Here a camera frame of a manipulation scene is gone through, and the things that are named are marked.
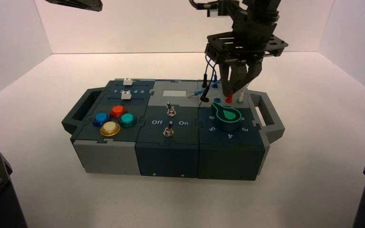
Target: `round push button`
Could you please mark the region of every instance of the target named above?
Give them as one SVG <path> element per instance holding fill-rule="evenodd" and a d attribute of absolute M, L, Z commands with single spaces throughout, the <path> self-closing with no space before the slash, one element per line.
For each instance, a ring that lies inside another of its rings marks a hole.
<path fill-rule="evenodd" d="M 126 113 L 126 110 L 122 105 L 116 105 L 111 109 L 111 116 L 113 118 L 119 119 L 124 113 Z"/>
<path fill-rule="evenodd" d="M 108 116 L 107 113 L 98 113 L 93 120 L 93 125 L 101 127 L 108 121 L 110 121 L 110 117 Z"/>
<path fill-rule="evenodd" d="M 119 119 L 119 123 L 122 127 L 132 127 L 136 124 L 137 119 L 130 113 L 125 113 Z"/>
<path fill-rule="evenodd" d="M 118 134 L 118 132 L 121 130 L 121 126 L 113 121 L 107 122 L 105 123 L 101 129 L 100 129 L 100 133 L 103 136 L 114 136 L 116 134 Z"/>
<path fill-rule="evenodd" d="M 240 128 L 241 113 L 239 110 L 213 102 L 212 112 L 216 116 L 215 124 L 220 130 L 233 132 Z"/>

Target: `red button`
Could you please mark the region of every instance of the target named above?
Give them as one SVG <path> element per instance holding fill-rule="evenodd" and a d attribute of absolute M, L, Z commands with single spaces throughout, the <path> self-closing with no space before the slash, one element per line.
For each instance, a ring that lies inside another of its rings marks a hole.
<path fill-rule="evenodd" d="M 124 113 L 126 113 L 125 108 L 122 105 L 116 105 L 111 109 L 110 116 L 119 119 Z"/>
<path fill-rule="evenodd" d="M 229 96 L 226 98 L 226 103 L 232 103 L 233 102 L 233 92 L 229 94 Z"/>

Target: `white wall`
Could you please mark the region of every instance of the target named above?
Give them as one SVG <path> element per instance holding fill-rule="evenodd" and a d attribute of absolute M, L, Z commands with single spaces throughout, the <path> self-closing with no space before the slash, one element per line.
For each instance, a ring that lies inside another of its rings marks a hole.
<path fill-rule="evenodd" d="M 100 13 L 35 2 L 53 53 L 203 52 L 208 35 L 232 26 L 230 18 L 206 18 L 188 0 L 102 0 Z M 318 50 L 332 3 L 281 2 L 275 34 L 287 50 Z"/>
<path fill-rule="evenodd" d="M 33 0 L 0 0 L 0 90 L 51 54 Z"/>
<path fill-rule="evenodd" d="M 336 0 L 320 53 L 365 85 L 365 0 Z"/>

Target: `white floor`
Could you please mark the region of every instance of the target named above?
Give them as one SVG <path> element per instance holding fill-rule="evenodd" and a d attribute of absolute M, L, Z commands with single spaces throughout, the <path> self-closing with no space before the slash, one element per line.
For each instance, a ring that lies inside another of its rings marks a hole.
<path fill-rule="evenodd" d="M 29 227 L 351 227 L 365 177 L 365 87 L 318 53 L 264 60 L 286 131 L 256 181 L 87 174 L 61 125 L 114 78 L 200 79 L 203 54 L 52 55 L 0 92 L 0 151 Z"/>

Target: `carrying handle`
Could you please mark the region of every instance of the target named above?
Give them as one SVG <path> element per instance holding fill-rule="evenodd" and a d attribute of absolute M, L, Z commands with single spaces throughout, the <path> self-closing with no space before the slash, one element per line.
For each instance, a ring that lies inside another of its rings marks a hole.
<path fill-rule="evenodd" d="M 285 126 L 283 126 L 268 95 L 256 91 L 251 91 L 250 95 L 255 107 L 259 108 L 262 118 L 264 119 L 265 126 L 261 126 L 261 129 L 267 135 L 269 143 L 273 143 L 280 139 L 285 131 Z"/>
<path fill-rule="evenodd" d="M 100 96 L 101 92 L 104 88 L 95 88 L 95 89 L 88 89 L 82 95 L 82 97 L 78 100 L 78 102 L 72 107 L 69 113 L 66 115 L 64 120 L 62 121 L 62 125 L 64 126 L 65 130 L 70 134 L 73 134 L 78 126 L 80 126 L 95 103 L 95 101 Z"/>

